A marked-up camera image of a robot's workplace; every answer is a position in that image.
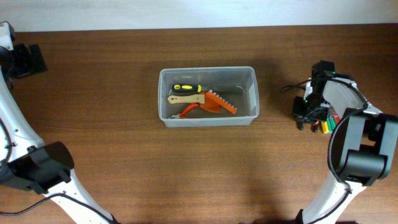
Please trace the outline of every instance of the black and yellow screwdriver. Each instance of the black and yellow screwdriver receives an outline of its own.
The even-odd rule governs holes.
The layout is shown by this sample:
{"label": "black and yellow screwdriver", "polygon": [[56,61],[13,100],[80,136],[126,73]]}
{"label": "black and yellow screwdriver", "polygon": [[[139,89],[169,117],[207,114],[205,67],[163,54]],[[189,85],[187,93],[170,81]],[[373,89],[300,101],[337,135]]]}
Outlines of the black and yellow screwdriver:
{"label": "black and yellow screwdriver", "polygon": [[243,93],[243,88],[237,85],[222,85],[219,87],[207,87],[202,85],[186,85],[186,84],[174,84],[172,90],[176,93],[200,93],[201,91],[217,91],[222,93]]}

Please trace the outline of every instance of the clear plastic container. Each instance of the clear plastic container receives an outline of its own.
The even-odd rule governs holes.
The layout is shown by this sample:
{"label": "clear plastic container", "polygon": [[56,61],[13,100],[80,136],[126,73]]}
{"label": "clear plastic container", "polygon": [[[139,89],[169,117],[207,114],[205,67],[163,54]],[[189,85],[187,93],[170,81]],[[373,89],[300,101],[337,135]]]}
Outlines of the clear plastic container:
{"label": "clear plastic container", "polygon": [[[186,114],[189,119],[171,119],[172,115],[181,113],[189,105],[188,103],[170,104],[167,101],[169,95],[187,95],[173,92],[174,84],[201,85],[210,88],[237,86],[243,89],[243,93],[220,93],[220,96],[238,108],[236,114],[223,108],[220,113],[210,113],[195,108]],[[158,107],[160,119],[169,128],[249,125],[260,113],[256,74],[252,67],[163,69],[159,78]]]}

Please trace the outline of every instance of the green battery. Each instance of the green battery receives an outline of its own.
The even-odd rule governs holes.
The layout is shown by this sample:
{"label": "green battery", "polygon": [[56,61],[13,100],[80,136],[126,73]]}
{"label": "green battery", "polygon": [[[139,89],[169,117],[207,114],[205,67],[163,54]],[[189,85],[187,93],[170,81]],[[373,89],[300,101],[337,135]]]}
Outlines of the green battery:
{"label": "green battery", "polygon": [[327,123],[328,123],[328,129],[330,132],[332,132],[332,128],[331,128],[331,124],[330,124],[330,118],[326,119]]}
{"label": "green battery", "polygon": [[332,131],[334,131],[336,128],[336,121],[333,119],[333,117],[330,117],[329,119],[330,119],[330,125],[332,128]]}

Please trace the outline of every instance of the wooden handle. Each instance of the wooden handle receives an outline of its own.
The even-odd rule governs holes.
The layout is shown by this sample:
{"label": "wooden handle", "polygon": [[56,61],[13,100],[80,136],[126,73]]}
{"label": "wooden handle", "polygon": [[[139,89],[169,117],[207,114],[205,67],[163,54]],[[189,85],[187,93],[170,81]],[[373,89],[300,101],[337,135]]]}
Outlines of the wooden handle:
{"label": "wooden handle", "polygon": [[201,94],[195,94],[192,96],[173,96],[170,95],[167,98],[169,103],[205,103],[205,96]]}

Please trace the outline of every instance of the yellow battery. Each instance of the yellow battery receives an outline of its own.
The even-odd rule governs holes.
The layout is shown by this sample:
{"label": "yellow battery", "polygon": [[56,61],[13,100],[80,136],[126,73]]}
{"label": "yellow battery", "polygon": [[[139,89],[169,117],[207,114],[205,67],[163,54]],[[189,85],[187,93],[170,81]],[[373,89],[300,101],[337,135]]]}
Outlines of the yellow battery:
{"label": "yellow battery", "polygon": [[324,134],[330,133],[330,130],[329,130],[329,128],[328,128],[328,123],[327,123],[327,122],[321,121],[321,125],[322,125],[322,132],[323,132]]}

